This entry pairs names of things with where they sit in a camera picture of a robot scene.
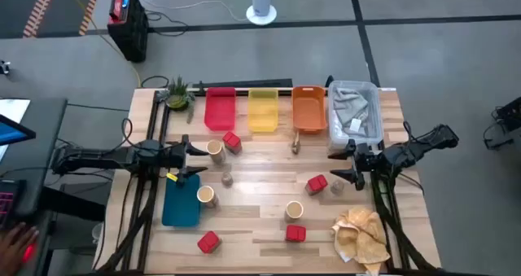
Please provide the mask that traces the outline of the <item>teal plastic bin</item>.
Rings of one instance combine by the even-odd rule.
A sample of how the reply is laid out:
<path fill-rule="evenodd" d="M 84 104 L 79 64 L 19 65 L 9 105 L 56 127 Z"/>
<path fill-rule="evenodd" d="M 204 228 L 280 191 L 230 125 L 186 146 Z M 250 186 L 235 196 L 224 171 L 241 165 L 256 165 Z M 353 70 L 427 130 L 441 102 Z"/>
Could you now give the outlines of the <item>teal plastic bin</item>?
<path fill-rule="evenodd" d="M 183 187 L 167 178 L 162 225 L 173 227 L 194 227 L 199 224 L 201 204 L 197 198 L 200 177 L 194 174 L 187 179 Z"/>

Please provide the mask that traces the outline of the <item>orange plastic bin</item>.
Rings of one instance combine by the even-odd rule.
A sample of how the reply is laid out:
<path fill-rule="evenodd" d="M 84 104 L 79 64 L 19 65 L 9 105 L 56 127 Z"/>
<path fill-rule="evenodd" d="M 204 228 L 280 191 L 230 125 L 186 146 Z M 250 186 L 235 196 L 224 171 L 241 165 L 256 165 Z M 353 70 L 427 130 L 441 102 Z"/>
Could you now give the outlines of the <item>orange plastic bin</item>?
<path fill-rule="evenodd" d="M 299 132 L 316 134 L 327 127 L 326 91 L 320 86 L 297 86 L 291 94 L 293 126 Z"/>

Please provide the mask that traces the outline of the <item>yellow plastic bin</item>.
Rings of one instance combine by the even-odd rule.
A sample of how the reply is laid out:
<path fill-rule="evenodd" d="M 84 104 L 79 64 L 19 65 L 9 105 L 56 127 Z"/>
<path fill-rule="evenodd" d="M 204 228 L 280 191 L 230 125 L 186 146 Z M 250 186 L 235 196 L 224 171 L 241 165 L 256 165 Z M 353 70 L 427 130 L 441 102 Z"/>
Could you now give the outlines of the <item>yellow plastic bin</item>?
<path fill-rule="evenodd" d="M 252 88 L 247 97 L 248 128 L 256 133 L 274 132 L 278 127 L 278 91 Z"/>

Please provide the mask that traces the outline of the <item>yellow patterned cloth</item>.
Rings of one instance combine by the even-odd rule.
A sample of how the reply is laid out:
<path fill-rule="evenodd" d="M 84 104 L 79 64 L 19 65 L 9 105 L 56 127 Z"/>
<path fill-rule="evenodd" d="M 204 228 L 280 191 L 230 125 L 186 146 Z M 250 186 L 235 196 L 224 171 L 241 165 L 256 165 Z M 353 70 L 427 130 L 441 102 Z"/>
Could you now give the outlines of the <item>yellow patterned cloth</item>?
<path fill-rule="evenodd" d="M 390 259 L 386 234 L 376 211 L 356 206 L 341 213 L 331 227 L 334 248 L 344 262 L 355 261 L 370 276 L 379 276 L 383 264 Z"/>

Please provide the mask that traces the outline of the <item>grey cloth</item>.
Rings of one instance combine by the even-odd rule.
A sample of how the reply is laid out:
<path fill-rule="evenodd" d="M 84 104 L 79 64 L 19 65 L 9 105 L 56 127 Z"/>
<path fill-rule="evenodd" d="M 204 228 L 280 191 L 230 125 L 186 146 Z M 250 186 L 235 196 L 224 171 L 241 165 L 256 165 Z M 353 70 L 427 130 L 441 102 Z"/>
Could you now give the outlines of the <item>grey cloth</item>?
<path fill-rule="evenodd" d="M 366 136 L 366 120 L 369 115 L 367 100 L 356 90 L 336 87 L 333 89 L 333 108 L 342 130 L 348 135 Z"/>

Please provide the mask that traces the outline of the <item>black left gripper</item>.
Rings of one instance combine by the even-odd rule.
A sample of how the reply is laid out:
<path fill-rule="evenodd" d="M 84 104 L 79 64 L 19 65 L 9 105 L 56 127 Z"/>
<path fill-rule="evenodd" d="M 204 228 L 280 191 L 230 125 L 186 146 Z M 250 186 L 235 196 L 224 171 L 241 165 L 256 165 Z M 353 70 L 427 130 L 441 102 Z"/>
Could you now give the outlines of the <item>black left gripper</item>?
<path fill-rule="evenodd" d="M 188 177 L 207 170 L 207 167 L 186 166 L 186 150 L 190 156 L 208 156 L 209 153 L 194 147 L 189 136 L 183 134 L 180 142 L 166 142 L 169 154 L 169 167 L 178 169 L 176 185 L 184 186 Z"/>

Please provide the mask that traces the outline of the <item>furikake jar with bamboo lid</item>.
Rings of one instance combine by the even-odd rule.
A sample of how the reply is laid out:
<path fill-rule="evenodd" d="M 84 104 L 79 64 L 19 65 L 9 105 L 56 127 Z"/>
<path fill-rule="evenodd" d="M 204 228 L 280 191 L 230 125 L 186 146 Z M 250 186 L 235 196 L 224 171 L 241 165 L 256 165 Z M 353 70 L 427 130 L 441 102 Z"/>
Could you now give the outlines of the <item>furikake jar with bamboo lid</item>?
<path fill-rule="evenodd" d="M 205 208 L 215 208 L 219 204 L 217 193 L 210 186 L 201 186 L 196 196 Z"/>
<path fill-rule="evenodd" d="M 206 151 L 215 164 L 225 163 L 225 148 L 218 140 L 210 140 L 206 145 Z"/>
<path fill-rule="evenodd" d="M 284 210 L 284 220 L 287 223 L 298 221 L 304 213 L 304 207 L 301 202 L 292 200 L 287 203 Z"/>

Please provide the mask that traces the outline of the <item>black desk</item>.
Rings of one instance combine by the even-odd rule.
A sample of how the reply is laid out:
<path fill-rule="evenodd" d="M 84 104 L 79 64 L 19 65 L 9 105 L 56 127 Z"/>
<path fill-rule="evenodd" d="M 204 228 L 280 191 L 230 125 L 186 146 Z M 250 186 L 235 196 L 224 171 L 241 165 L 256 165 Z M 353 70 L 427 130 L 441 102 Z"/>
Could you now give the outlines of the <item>black desk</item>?
<path fill-rule="evenodd" d="M 11 144 L 0 159 L 0 179 L 20 181 L 23 187 L 11 210 L 10 227 L 23 221 L 37 227 L 33 252 L 16 276 L 42 276 L 46 272 L 50 242 L 58 213 L 90 221 L 102 221 L 105 206 L 44 185 L 55 142 L 66 109 L 66 99 L 32 99 L 20 125 L 36 137 Z"/>

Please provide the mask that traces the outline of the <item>black keyboard with pink keys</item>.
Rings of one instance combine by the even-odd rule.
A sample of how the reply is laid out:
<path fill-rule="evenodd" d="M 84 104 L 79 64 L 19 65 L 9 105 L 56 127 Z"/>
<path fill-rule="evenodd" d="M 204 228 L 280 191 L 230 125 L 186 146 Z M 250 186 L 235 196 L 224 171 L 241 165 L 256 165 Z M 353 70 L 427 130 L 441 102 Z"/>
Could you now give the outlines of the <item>black keyboard with pink keys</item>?
<path fill-rule="evenodd" d="M 0 231 L 9 230 L 23 217 L 19 206 L 25 188 L 25 180 L 0 179 Z"/>

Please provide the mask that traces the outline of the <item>red computer mouse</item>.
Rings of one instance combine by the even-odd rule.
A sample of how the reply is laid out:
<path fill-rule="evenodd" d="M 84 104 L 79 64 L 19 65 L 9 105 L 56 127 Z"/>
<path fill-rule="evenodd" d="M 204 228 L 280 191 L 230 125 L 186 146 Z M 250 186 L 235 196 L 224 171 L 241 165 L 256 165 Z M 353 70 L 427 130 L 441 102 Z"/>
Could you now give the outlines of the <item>red computer mouse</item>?
<path fill-rule="evenodd" d="M 31 243 L 25 248 L 24 255 L 22 256 L 22 262 L 25 264 L 30 261 L 31 257 L 33 256 L 33 253 L 35 251 L 36 244 Z"/>

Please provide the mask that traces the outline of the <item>red block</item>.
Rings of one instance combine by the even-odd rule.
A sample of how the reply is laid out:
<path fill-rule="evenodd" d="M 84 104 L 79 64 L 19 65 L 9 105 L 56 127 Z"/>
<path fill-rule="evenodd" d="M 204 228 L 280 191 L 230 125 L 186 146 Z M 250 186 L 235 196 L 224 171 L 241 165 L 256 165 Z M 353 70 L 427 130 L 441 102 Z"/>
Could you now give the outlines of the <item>red block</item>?
<path fill-rule="evenodd" d="M 305 186 L 308 195 L 316 195 L 328 186 L 328 181 L 323 174 L 310 178 Z"/>

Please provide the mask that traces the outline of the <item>black case with red top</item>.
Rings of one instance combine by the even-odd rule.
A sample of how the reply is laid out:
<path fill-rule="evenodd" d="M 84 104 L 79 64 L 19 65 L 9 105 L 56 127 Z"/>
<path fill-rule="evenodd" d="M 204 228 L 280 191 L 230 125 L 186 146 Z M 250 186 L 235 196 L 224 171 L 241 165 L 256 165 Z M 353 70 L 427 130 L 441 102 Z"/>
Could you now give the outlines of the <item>black case with red top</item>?
<path fill-rule="evenodd" d="M 141 63 L 147 54 L 146 11 L 139 0 L 112 0 L 107 31 L 126 60 Z"/>

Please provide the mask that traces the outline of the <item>black rail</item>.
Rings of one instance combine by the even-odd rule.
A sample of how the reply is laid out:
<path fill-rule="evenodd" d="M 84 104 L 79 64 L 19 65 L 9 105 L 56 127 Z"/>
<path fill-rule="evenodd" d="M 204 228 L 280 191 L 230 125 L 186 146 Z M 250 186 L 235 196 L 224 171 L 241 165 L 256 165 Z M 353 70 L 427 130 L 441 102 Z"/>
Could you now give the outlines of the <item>black rail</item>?
<path fill-rule="evenodd" d="M 211 82 L 204 83 L 199 81 L 192 85 L 197 90 L 202 90 L 210 87 L 235 87 L 235 88 L 262 88 L 262 87 L 274 87 L 274 88 L 287 88 L 292 87 L 293 82 L 291 78 L 283 79 L 264 79 L 254 81 L 223 81 L 223 82 Z"/>

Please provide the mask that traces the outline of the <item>clear plastic storage bin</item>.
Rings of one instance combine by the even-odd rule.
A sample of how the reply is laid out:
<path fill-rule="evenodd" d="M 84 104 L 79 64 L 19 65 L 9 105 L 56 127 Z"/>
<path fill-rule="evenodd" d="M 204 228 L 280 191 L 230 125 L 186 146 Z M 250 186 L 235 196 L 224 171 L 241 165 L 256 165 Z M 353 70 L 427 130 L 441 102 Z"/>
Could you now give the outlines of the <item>clear plastic storage bin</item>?
<path fill-rule="evenodd" d="M 346 134 L 339 123 L 339 119 L 333 108 L 333 89 L 336 87 L 348 88 L 358 91 L 369 103 L 369 115 L 364 129 L 366 136 L 356 136 Z M 383 140 L 383 125 L 380 112 L 379 90 L 370 83 L 363 81 L 332 81 L 328 85 L 328 110 L 329 110 L 329 136 L 330 149 L 341 150 L 348 144 L 349 139 L 354 139 L 356 144 L 378 144 Z"/>

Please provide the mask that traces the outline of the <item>person's hand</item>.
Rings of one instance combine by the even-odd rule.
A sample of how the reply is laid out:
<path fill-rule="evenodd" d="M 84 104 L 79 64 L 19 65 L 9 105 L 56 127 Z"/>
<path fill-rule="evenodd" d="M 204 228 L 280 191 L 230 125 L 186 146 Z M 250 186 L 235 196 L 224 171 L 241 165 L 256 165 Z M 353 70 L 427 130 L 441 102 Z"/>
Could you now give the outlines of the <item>person's hand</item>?
<path fill-rule="evenodd" d="M 28 228 L 24 222 L 0 234 L 0 276 L 15 276 L 23 264 L 26 249 L 33 244 L 39 230 Z"/>

